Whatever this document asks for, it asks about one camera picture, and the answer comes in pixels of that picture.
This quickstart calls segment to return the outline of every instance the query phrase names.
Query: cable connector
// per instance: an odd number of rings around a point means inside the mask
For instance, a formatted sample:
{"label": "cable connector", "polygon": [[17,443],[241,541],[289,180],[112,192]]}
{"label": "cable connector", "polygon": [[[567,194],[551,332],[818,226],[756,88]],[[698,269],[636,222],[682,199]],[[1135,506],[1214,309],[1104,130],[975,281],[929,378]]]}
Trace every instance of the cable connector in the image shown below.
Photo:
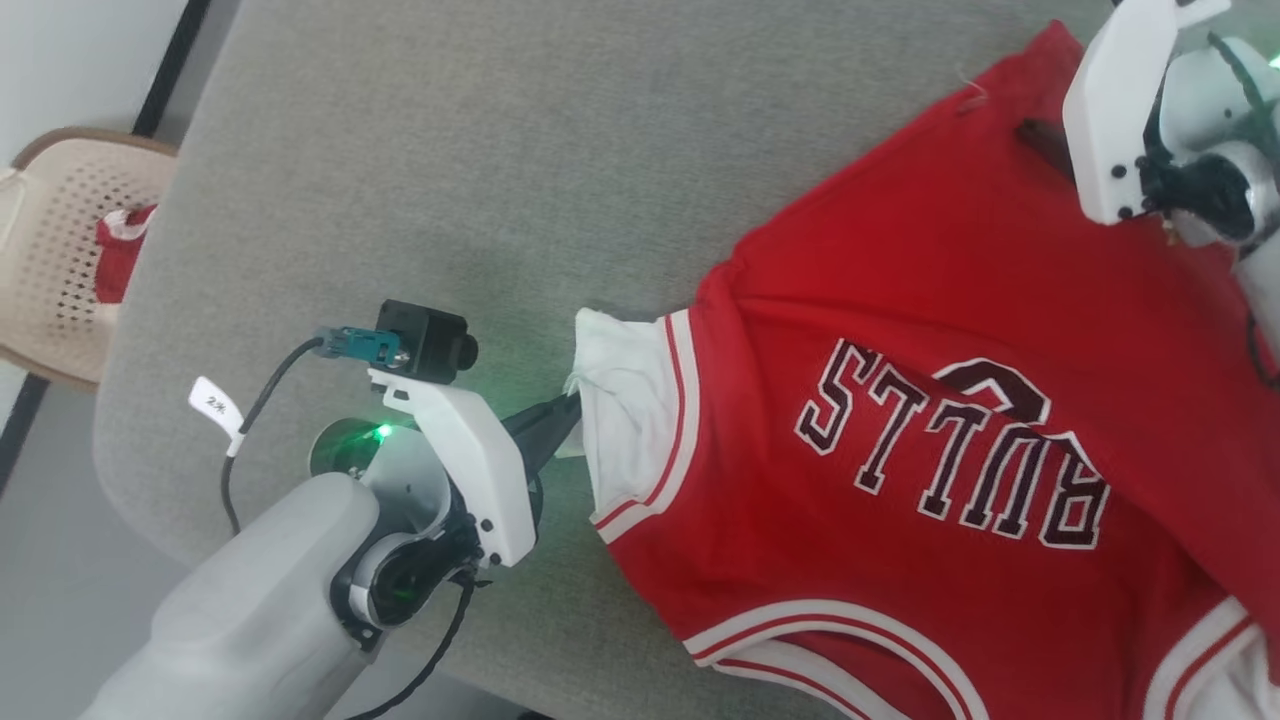
{"label": "cable connector", "polygon": [[323,345],[315,354],[321,357],[351,357],[392,370],[403,368],[411,360],[408,351],[401,347],[399,336],[393,332],[349,327],[320,328],[316,337]]}

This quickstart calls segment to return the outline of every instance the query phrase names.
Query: red jersey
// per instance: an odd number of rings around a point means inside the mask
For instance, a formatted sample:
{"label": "red jersey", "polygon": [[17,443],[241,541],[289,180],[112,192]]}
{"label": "red jersey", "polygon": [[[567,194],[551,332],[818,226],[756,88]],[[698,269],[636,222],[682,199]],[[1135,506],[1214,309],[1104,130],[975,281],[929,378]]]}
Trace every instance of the red jersey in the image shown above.
{"label": "red jersey", "polygon": [[1079,59],[1055,24],[687,311],[579,316],[593,520],[696,662],[863,719],[1213,716],[1245,650],[1275,692],[1280,396],[1219,249],[1015,138]]}

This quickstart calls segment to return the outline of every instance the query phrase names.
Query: gray fabric surface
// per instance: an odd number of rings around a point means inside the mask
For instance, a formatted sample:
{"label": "gray fabric surface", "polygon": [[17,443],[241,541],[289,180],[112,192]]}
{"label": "gray fabric surface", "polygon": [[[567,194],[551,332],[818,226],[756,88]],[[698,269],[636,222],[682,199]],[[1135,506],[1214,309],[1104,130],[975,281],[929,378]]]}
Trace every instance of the gray fabric surface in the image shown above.
{"label": "gray fabric surface", "polygon": [[[746,231],[1020,49],[1108,0],[244,0],[133,279],[96,460],[186,562],[228,538],[225,437],[196,375],[248,405],[321,324],[387,297],[468,318],[462,386],[556,395],[572,319],[685,305]],[[922,197],[927,211],[928,197]],[[330,421],[387,416],[357,364],[303,359],[237,466],[251,519]],[[536,552],[479,593],[448,671],[561,720],[837,717],[694,669],[612,565],[585,466],[547,473]],[[452,597],[393,642],[424,657]]]}

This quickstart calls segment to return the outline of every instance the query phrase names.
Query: floor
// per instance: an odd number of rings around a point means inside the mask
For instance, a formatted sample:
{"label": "floor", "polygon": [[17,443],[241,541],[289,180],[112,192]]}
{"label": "floor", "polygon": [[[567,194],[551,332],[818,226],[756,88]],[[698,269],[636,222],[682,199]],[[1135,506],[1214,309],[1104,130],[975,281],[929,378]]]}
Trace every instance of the floor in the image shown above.
{"label": "floor", "polygon": [[[160,137],[180,141],[238,0],[214,0]],[[23,374],[0,364],[0,418]],[[138,538],[92,465],[93,396],[49,389],[0,495],[0,716],[76,717],[147,638],[151,614],[186,569]],[[384,652],[329,717],[399,692],[425,661]],[[444,675],[388,720],[513,720],[522,708]]]}

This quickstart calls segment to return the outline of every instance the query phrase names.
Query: beige plastic basket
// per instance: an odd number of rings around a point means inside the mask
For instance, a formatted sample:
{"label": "beige plastic basket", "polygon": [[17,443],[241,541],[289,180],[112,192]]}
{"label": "beige plastic basket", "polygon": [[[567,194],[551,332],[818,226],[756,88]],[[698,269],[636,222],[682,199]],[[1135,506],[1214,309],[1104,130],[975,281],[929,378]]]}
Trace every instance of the beige plastic basket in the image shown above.
{"label": "beige plastic basket", "polygon": [[0,357],[97,388],[115,327],[93,291],[97,220],[159,202],[175,163],[169,145],[64,128],[0,168]]}

